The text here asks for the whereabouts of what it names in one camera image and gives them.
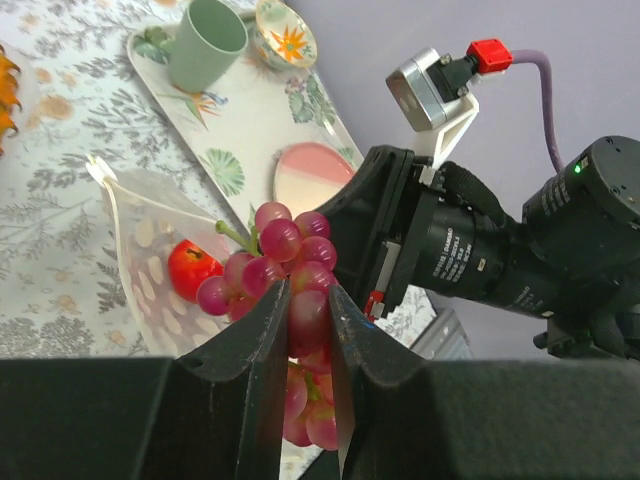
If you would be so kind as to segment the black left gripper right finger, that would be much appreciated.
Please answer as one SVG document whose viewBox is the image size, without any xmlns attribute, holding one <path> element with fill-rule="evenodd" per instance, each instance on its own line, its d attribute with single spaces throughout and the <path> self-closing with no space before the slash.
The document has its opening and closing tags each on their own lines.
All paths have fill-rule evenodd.
<svg viewBox="0 0 640 480">
<path fill-rule="evenodd" d="M 342 287 L 330 288 L 329 306 L 340 477 L 448 477 L 427 361 L 369 321 Z"/>
</svg>

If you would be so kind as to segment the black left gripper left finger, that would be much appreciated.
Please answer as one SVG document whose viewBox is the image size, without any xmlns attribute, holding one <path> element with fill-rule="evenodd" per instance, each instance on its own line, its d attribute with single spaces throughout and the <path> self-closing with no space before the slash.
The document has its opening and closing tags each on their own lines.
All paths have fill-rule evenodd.
<svg viewBox="0 0 640 480">
<path fill-rule="evenodd" d="M 287 379 L 288 282 L 176 360 L 176 470 L 186 479 L 276 479 Z"/>
</svg>

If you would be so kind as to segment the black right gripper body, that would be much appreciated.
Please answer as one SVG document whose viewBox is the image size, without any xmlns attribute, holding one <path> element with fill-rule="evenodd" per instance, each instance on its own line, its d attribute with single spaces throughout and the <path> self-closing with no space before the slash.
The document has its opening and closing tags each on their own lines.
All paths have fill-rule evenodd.
<svg viewBox="0 0 640 480">
<path fill-rule="evenodd" d="M 409 251 L 409 227 L 434 164 L 430 156 L 390 145 L 369 149 L 359 169 L 316 211 L 330 225 L 337 252 L 334 276 L 371 320 L 386 317 L 403 301 L 411 277 L 398 276 Z"/>
</svg>

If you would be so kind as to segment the light red grape bunch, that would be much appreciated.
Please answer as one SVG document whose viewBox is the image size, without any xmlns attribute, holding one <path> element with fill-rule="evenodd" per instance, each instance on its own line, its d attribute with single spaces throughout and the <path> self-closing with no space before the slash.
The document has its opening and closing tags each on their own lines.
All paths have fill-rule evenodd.
<svg viewBox="0 0 640 480">
<path fill-rule="evenodd" d="M 327 218 L 316 211 L 292 215 L 285 205 L 267 202 L 255 212 L 249 237 L 223 221 L 216 231 L 241 249 L 224 263 L 209 262 L 208 272 L 192 283 L 194 302 L 207 314 L 237 322 L 275 283 L 289 282 L 282 436 L 298 447 L 336 450 L 329 290 L 338 283 L 337 252 Z"/>
</svg>

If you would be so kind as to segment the red apple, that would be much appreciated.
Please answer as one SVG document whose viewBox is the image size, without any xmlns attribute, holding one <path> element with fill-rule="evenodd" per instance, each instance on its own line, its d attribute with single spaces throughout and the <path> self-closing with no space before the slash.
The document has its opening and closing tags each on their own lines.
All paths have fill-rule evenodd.
<svg viewBox="0 0 640 480">
<path fill-rule="evenodd" d="M 195 303 L 202 282 L 223 274 L 223 265 L 189 240 L 171 251 L 167 268 L 174 291 L 184 300 Z"/>
</svg>

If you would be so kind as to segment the clear zip top bag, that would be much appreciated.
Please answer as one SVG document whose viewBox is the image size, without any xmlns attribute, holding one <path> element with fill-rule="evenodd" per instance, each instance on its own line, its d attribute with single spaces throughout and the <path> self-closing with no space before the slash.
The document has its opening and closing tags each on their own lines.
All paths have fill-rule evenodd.
<svg viewBox="0 0 640 480">
<path fill-rule="evenodd" d="M 222 261 L 239 249 L 215 231 L 216 218 L 161 173 L 114 170 L 91 155 L 85 166 L 101 187 L 113 222 L 121 284 L 150 353 L 177 358 L 224 330 L 228 318 L 207 315 L 181 298 L 168 268 L 169 255 L 182 240 Z"/>
</svg>

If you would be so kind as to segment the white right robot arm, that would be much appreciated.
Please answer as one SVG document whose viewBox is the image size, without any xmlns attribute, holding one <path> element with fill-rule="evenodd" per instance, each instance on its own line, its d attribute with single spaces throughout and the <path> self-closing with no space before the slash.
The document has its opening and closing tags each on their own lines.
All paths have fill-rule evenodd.
<svg viewBox="0 0 640 480">
<path fill-rule="evenodd" d="M 594 141 L 513 219 L 466 168 L 376 146 L 320 212 L 336 276 L 373 316 L 409 286 L 544 320 L 553 356 L 639 356 L 639 144 Z"/>
</svg>

